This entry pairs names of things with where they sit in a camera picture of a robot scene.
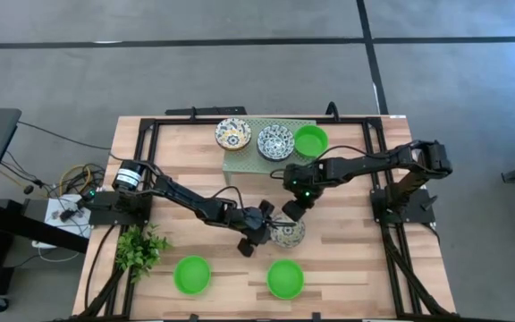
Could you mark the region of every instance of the gray carpet floor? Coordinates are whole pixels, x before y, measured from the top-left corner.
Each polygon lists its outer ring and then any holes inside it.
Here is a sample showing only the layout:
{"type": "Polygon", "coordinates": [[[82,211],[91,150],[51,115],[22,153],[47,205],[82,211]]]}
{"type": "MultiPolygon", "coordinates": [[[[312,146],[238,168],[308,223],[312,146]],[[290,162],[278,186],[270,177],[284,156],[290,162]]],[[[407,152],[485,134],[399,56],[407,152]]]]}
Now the gray carpet floor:
{"type": "MultiPolygon", "coordinates": [[[[515,36],[513,0],[366,0],[373,37],[515,36]]],[[[0,42],[362,37],[352,0],[0,0],[0,42]]],[[[447,145],[454,173],[437,229],[452,294],[467,317],[515,320],[515,43],[376,45],[391,114],[447,145]]],[[[376,114],[364,45],[0,49],[0,107],[24,122],[108,146],[120,115],[190,106],[250,114],[376,114]]],[[[44,181],[104,151],[20,127],[10,151],[44,181]]],[[[0,176],[0,198],[23,200],[0,176]]],[[[35,251],[21,238],[9,265],[35,251]]],[[[54,258],[70,256],[59,250],[54,258]]],[[[82,257],[18,270],[0,321],[70,315],[82,257]]]]}

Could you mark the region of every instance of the green bowl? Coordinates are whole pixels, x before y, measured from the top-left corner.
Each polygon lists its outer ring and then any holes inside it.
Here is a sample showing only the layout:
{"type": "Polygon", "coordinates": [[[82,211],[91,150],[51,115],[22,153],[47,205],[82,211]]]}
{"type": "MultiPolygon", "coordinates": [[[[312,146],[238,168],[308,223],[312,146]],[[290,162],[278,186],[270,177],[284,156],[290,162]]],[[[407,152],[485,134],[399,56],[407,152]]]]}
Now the green bowl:
{"type": "Polygon", "coordinates": [[[276,261],[267,272],[267,288],[282,300],[291,300],[300,295],[305,284],[301,267],[290,259],[276,261]]]}
{"type": "Polygon", "coordinates": [[[295,132],[295,149],[305,157],[319,157],[327,148],[327,133],[318,126],[305,125],[295,132]]]}
{"type": "Polygon", "coordinates": [[[210,266],[200,256],[182,258],[174,269],[174,284],[184,294],[204,291],[210,283],[210,266]]]}

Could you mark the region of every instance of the green plant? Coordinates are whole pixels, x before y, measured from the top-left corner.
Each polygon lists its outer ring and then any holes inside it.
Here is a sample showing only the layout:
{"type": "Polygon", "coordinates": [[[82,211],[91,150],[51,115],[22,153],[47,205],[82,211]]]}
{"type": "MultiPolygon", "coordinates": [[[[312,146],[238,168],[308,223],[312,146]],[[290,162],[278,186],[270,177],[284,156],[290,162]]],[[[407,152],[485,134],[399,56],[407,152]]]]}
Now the green plant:
{"type": "Polygon", "coordinates": [[[116,264],[122,270],[133,267],[132,283],[136,283],[143,275],[160,261],[160,250],[166,250],[172,245],[166,237],[161,239],[155,234],[156,225],[148,225],[144,233],[134,225],[118,239],[116,264]]]}

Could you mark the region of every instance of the wooden tabletop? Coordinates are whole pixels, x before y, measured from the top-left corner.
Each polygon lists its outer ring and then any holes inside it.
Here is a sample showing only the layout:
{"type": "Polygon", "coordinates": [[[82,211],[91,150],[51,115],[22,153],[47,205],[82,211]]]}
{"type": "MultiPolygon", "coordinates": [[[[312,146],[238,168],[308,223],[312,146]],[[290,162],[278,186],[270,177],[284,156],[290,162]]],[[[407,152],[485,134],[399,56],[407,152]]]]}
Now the wooden tabletop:
{"type": "MultiPolygon", "coordinates": [[[[140,118],[119,118],[113,141],[116,156],[133,157],[140,118]]],[[[360,125],[321,126],[329,137],[329,147],[341,144],[365,147],[360,125]]],[[[383,116],[383,126],[388,148],[411,141],[406,118],[383,116]]],[[[214,128],[214,125],[165,125],[160,129],[156,147],[156,164],[166,174],[208,197],[225,186],[224,151],[215,143],[214,128]]],[[[360,154],[336,149],[328,156],[359,157],[360,154]]],[[[106,185],[114,179],[119,164],[109,159],[106,185]]],[[[395,180],[400,180],[405,173],[393,171],[395,180]]],[[[280,211],[282,205],[292,199],[280,182],[263,174],[235,174],[232,183],[240,188],[246,207],[257,206],[260,200],[267,199],[280,211]]],[[[285,250],[268,243],[257,247],[251,258],[244,258],[236,249],[242,237],[240,233],[206,226],[189,210],[156,198],[151,222],[159,225],[158,233],[167,237],[174,247],[162,254],[160,265],[154,267],[150,277],[136,284],[131,318],[188,318],[190,313],[200,318],[310,318],[311,312],[321,312],[324,318],[394,317],[381,233],[373,222],[369,202],[371,187],[370,176],[364,175],[338,188],[326,189],[316,206],[303,217],[306,236],[299,246],[285,250]],[[173,285],[175,264],[189,255],[206,258],[212,267],[210,286],[196,297],[182,295],[173,285]],[[295,300],[277,300],[267,290],[266,271],[279,258],[296,260],[305,272],[305,288],[295,300]]],[[[236,198],[232,192],[225,192],[223,196],[236,198]]],[[[95,227],[90,236],[73,314],[83,311],[90,265],[107,228],[95,227]]],[[[405,229],[415,273],[442,306],[454,311],[435,236],[422,225],[405,225],[405,229]]],[[[112,273],[118,235],[119,227],[115,227],[98,256],[89,301],[112,273]]],[[[400,271],[399,277],[404,307],[410,311],[406,281],[400,271]]],[[[115,313],[122,311],[125,282],[126,276],[119,285],[115,313]]]]}

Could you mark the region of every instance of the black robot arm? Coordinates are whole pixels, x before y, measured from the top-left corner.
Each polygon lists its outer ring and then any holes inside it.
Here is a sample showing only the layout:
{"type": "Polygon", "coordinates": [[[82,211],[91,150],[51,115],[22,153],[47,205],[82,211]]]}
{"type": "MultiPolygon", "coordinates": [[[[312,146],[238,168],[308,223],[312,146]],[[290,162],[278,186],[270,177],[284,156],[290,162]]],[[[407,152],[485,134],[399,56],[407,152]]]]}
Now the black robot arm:
{"type": "Polygon", "coordinates": [[[364,157],[328,157],[307,165],[291,164],[283,171],[283,187],[296,199],[287,202],[283,212],[298,221],[325,188],[337,187],[359,175],[397,168],[408,169],[409,173],[385,188],[387,208],[392,212],[400,212],[409,195],[428,180],[441,179],[452,172],[444,145],[420,140],[364,157]]]}
{"type": "Polygon", "coordinates": [[[262,200],[259,208],[238,208],[237,202],[231,199],[206,198],[173,181],[158,166],[148,162],[123,161],[114,179],[113,188],[121,194],[120,202],[130,203],[141,196],[166,198],[190,209],[206,225],[228,228],[244,234],[246,238],[240,241],[238,249],[246,257],[251,256],[254,246],[265,244],[269,240],[268,226],[274,224],[270,217],[274,206],[266,200],[262,200]],[[140,179],[146,169],[156,179],[151,189],[138,191],[140,179]]]}

